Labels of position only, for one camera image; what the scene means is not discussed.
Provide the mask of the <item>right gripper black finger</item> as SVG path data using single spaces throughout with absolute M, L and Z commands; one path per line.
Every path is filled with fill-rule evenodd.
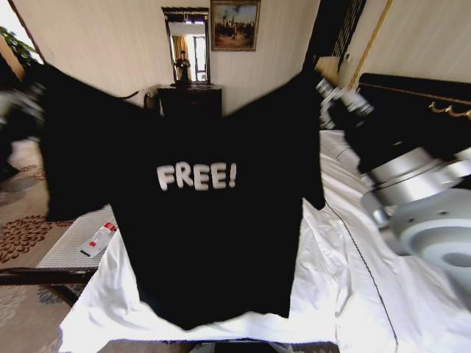
M 322 102 L 342 100 L 345 94 L 344 88 L 334 85 L 326 78 L 320 79 L 316 91 L 321 96 Z
M 343 90 L 340 99 L 347 110 L 357 116 L 369 115 L 374 110 L 374 107 L 354 90 Z

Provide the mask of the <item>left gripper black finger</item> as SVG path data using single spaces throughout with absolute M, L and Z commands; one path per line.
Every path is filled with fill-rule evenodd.
M 34 118 L 43 118 L 43 96 L 46 88 L 39 82 L 23 85 L 20 95 L 21 109 Z

